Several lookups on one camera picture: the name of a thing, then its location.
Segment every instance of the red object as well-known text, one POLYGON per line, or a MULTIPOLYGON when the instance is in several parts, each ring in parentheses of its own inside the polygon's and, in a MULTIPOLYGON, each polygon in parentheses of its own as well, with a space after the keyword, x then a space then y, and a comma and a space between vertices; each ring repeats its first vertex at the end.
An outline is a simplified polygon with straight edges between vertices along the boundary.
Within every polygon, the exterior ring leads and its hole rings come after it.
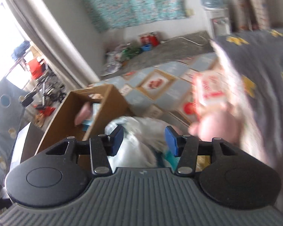
POLYGON ((154 81, 154 80, 150 81, 149 84, 148 84, 148 87, 150 89, 157 89, 163 83, 164 83, 164 80, 162 80, 161 78, 158 78, 156 81, 154 81))
POLYGON ((136 72, 135 70, 134 71, 130 71, 130 72, 126 73, 125 76, 133 75, 135 72, 136 72))
POLYGON ((83 104, 81 110, 75 116, 75 126, 80 125, 85 119, 89 119, 92 116, 92 109, 90 102, 83 104))
POLYGON ((40 113, 42 113, 45 117, 50 116, 54 112, 55 108, 46 106, 43 110, 38 110, 40 113))
POLYGON ((150 39, 150 38, 149 38, 149 34, 140 35, 140 36, 139 36, 139 39, 140 39, 142 45, 147 45, 147 44, 149 44, 149 39, 150 39))
POLYGON ((32 79, 36 80, 43 74, 42 66, 37 59, 31 60, 27 64, 29 66, 29 71, 31 72, 32 79))
POLYGON ((192 115, 195 113, 195 103, 192 102, 187 102, 184 104, 183 106, 183 111, 187 114, 187 115, 192 115))
POLYGON ((154 32, 150 33, 149 36, 149 42, 152 44, 152 46, 156 47, 159 45, 159 40, 157 39, 157 36, 155 35, 154 32))

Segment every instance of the red container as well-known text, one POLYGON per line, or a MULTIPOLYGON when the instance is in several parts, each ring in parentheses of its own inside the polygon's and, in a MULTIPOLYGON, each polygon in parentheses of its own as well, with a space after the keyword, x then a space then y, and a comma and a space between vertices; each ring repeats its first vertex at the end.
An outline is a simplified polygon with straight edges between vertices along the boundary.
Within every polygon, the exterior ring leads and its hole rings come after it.
POLYGON ((142 35, 139 36, 139 39, 140 39, 142 45, 147 45, 147 44, 150 43, 149 42, 149 34, 142 34, 142 35))
POLYGON ((159 40, 157 39, 157 36, 154 32, 151 32, 149 35, 149 42, 152 44, 152 46, 156 47, 159 45, 159 40))
POLYGON ((42 66, 37 59, 31 60, 27 64, 29 66, 29 71, 31 72, 32 79, 36 80, 43 74, 42 66))

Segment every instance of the yellow star pattern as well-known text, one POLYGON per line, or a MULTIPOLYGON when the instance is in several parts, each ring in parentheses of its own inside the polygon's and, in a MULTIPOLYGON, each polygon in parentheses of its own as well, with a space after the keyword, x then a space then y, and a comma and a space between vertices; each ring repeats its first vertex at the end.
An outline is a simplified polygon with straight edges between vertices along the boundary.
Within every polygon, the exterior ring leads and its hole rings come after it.
POLYGON ((278 36, 282 36, 283 37, 283 34, 280 33, 280 32, 277 32, 276 30, 271 30, 270 34, 272 34, 272 36, 274 36, 274 37, 278 37, 278 36))
POLYGON ((255 98, 254 89, 256 88, 256 84, 253 83, 250 79, 248 79, 246 76, 242 76, 242 80, 244 83, 244 90, 247 92, 249 96, 252 98, 255 98))
POLYGON ((233 43, 235 43, 235 44, 238 45, 238 46, 241 46, 242 43, 243 43, 243 44, 249 44, 246 40, 244 40, 244 39, 242 39, 242 38, 240 38, 240 37, 228 36, 228 37, 226 38, 226 40, 227 40, 228 42, 233 42, 233 43))

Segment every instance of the cardboard box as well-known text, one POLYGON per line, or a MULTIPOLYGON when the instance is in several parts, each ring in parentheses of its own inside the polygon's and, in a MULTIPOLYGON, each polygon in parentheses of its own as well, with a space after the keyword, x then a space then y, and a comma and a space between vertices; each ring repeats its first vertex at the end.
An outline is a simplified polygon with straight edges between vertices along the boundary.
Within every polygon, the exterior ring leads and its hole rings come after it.
MULTIPOLYGON (((105 126, 112 120, 123 115, 132 115, 129 105, 114 85, 104 85, 70 91, 55 113, 49 124, 36 154, 47 149, 51 145, 68 137, 75 136, 77 140, 88 140, 90 136, 104 133, 105 126), (101 94, 102 99, 94 99, 94 94, 101 94), (85 102, 101 103, 101 107, 93 123, 86 132, 83 126, 74 125, 76 114, 85 102)), ((90 156, 85 158, 90 166, 90 156)))

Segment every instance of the floral curtain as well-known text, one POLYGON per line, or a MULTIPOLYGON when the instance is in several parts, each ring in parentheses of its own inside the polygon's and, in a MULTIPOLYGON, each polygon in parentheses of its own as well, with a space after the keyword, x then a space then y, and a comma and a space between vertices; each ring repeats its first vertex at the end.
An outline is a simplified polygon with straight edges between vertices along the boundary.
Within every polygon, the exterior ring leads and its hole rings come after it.
POLYGON ((183 0, 83 0, 98 31, 185 18, 183 0))

